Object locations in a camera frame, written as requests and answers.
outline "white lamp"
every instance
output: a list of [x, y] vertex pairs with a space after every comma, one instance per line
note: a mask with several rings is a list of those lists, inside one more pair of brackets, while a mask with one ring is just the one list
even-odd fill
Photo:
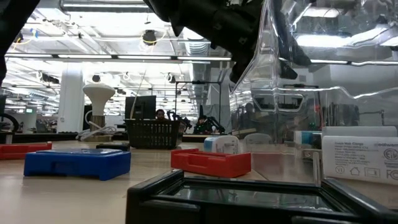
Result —
[[[105, 84], [87, 84], [83, 87], [83, 92], [91, 100], [93, 106], [93, 114], [91, 121], [100, 127], [105, 125], [104, 108], [106, 102], [114, 95], [114, 88]], [[97, 128], [93, 125], [90, 126], [91, 131]]]

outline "blue plastic tray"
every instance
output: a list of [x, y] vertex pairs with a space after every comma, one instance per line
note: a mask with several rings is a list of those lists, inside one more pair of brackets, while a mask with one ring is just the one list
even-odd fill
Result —
[[53, 149], [27, 153], [24, 175], [97, 176], [109, 180], [130, 171], [131, 153], [118, 149]]
[[52, 153], [52, 154], [73, 154], [73, 155], [85, 155], [85, 156], [108, 156], [115, 153], [120, 153], [122, 150], [119, 149], [51, 149], [41, 150], [36, 153]]

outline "red plastic tray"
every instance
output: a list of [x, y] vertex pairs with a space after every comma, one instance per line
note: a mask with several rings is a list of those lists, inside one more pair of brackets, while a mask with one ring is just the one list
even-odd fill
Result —
[[201, 152], [199, 149], [176, 149], [171, 154], [171, 167], [187, 172], [233, 178], [251, 171], [250, 152], [223, 154]]
[[45, 144], [0, 144], [0, 159], [25, 159], [28, 152], [51, 148], [52, 142]]

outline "fluorescent light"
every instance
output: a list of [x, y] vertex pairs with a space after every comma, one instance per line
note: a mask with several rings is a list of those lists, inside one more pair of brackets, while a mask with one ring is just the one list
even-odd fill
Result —
[[144, 3], [143, 0], [91, 0], [99, 2], [129, 2], [129, 3]]
[[152, 56], [152, 55], [120, 55], [120, 59], [137, 59], [137, 60], [170, 60], [170, 56]]
[[354, 66], [364, 66], [364, 65], [398, 65], [398, 62], [393, 61], [367, 61], [367, 62], [353, 62]]
[[384, 43], [381, 44], [381, 46], [390, 46], [390, 47], [395, 47], [398, 46], [398, 37], [393, 37]]
[[49, 55], [49, 54], [12, 54], [12, 53], [6, 54], [5, 57], [17, 57], [17, 58], [24, 58], [24, 57], [27, 57], [27, 58], [35, 58], [35, 57], [38, 57], [38, 58], [52, 58], [52, 56]]
[[337, 35], [298, 35], [296, 41], [305, 47], [342, 47], [347, 44], [349, 38]]
[[148, 8], [144, 4], [64, 4], [63, 7], [124, 7], [124, 8]]
[[25, 109], [25, 106], [6, 106], [7, 109]]
[[340, 60], [319, 60], [319, 59], [311, 59], [311, 63], [326, 63], [326, 64], [338, 64], [338, 65], [346, 65], [347, 61]]
[[230, 61], [230, 57], [177, 57], [177, 60]]
[[95, 59], [104, 59], [104, 58], [112, 58], [110, 55], [58, 55], [60, 58], [95, 58]]
[[37, 104], [37, 105], [42, 105], [43, 104], [42, 102], [38, 102], [38, 101], [29, 101], [28, 103]]
[[57, 113], [57, 112], [56, 111], [39, 111], [39, 113], [53, 114], [53, 113]]
[[304, 16], [308, 17], [326, 17], [335, 18], [343, 12], [342, 9], [327, 8], [327, 7], [309, 7]]

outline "black basket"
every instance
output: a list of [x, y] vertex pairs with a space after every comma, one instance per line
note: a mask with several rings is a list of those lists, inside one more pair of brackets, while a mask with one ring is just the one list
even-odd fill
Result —
[[125, 119], [131, 147], [174, 149], [182, 141], [185, 125], [179, 121]]

